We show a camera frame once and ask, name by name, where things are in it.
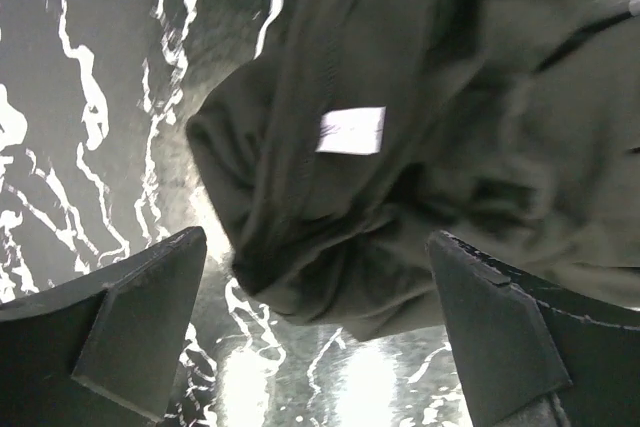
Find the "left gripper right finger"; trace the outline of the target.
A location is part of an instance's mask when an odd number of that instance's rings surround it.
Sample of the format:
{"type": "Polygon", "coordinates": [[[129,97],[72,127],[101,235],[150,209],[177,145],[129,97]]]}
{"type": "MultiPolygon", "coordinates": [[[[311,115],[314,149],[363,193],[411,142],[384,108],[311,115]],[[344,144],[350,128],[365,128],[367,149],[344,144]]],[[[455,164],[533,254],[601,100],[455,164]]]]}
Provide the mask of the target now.
{"type": "Polygon", "coordinates": [[[447,234],[427,246],[475,426],[636,426],[639,314],[447,234]]]}

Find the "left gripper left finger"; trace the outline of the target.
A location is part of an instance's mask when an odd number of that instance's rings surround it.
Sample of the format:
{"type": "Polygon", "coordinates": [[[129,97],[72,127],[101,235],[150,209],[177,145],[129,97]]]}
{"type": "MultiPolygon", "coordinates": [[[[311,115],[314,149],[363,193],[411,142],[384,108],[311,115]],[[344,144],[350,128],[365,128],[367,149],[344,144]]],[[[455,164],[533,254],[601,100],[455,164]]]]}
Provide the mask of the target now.
{"type": "Polygon", "coordinates": [[[4,426],[155,426],[165,415],[206,259],[189,227],[1,307],[4,426]]]}

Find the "black t shirt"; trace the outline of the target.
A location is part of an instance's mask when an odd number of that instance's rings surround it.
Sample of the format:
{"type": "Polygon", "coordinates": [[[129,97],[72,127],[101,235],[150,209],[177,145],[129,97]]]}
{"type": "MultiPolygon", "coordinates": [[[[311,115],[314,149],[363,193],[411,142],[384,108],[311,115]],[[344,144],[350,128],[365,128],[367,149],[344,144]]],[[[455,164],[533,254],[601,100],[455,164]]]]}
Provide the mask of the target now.
{"type": "Polygon", "coordinates": [[[442,321],[447,231],[639,304],[639,0],[286,0],[189,120],[244,292],[370,340],[442,321]]]}

